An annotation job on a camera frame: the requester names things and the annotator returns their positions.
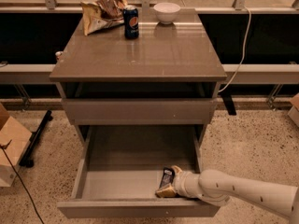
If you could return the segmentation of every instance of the pepsi can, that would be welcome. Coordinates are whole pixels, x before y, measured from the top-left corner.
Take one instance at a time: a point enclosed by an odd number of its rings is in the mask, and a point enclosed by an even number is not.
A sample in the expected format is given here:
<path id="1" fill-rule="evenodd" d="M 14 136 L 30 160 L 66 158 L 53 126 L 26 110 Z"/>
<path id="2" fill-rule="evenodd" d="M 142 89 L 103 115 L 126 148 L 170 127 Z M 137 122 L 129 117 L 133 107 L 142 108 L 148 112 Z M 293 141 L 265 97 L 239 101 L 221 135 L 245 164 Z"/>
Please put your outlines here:
<path id="1" fill-rule="evenodd" d="M 128 39 L 139 37 L 138 10 L 132 5 L 128 5 L 123 10 L 124 35 Z"/>

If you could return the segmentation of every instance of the robotic arm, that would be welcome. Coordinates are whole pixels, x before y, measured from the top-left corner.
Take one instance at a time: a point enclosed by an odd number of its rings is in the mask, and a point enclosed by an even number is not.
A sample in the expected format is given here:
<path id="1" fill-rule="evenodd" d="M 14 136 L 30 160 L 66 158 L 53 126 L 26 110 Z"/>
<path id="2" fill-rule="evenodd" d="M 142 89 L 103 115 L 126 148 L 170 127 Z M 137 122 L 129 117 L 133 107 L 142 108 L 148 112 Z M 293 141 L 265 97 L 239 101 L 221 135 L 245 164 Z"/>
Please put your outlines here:
<path id="1" fill-rule="evenodd" d="M 174 181 L 156 191 L 160 197 L 178 194 L 223 206 L 229 202 L 230 196 L 234 196 L 287 218 L 290 224 L 299 223 L 297 187 L 235 177 L 217 170 L 194 174 L 177 166 L 172 169 L 175 171 Z"/>

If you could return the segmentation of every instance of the white bowl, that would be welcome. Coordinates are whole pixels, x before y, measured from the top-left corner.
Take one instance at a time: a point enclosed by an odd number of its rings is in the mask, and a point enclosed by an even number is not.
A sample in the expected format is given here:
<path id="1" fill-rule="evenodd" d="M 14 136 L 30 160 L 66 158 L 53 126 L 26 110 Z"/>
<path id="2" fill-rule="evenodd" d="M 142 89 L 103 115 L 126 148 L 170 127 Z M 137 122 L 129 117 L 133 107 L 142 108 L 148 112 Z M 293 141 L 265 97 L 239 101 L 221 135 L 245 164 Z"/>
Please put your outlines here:
<path id="1" fill-rule="evenodd" d="M 156 4 L 153 9 L 160 23 L 170 24 L 176 19 L 180 6 L 173 3 L 160 3 Z"/>

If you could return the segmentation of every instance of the chip bag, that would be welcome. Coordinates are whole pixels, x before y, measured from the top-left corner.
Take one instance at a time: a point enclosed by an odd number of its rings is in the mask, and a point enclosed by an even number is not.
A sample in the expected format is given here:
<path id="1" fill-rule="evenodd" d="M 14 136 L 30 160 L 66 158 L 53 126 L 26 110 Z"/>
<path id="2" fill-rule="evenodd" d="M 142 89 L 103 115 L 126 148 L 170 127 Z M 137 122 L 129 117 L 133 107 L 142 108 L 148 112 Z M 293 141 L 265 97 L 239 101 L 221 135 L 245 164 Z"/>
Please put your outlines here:
<path id="1" fill-rule="evenodd" d="M 84 34 L 123 24 L 122 11 L 127 5 L 127 0 L 81 2 Z"/>

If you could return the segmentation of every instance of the desk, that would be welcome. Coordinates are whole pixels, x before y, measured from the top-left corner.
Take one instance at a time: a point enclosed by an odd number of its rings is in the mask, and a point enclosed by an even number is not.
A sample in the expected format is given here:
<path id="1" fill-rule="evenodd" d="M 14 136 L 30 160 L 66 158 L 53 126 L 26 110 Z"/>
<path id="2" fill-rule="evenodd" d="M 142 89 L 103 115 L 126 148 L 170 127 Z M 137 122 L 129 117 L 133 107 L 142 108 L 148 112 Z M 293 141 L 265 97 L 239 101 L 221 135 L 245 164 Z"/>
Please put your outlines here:
<path id="1" fill-rule="evenodd" d="M 84 144 L 67 217 L 212 217 L 218 207 L 159 199 L 163 168 L 200 172 L 199 148 L 226 79 L 196 12 L 172 25 L 139 13 L 140 36 L 123 26 L 84 36 L 81 24 L 50 75 Z"/>

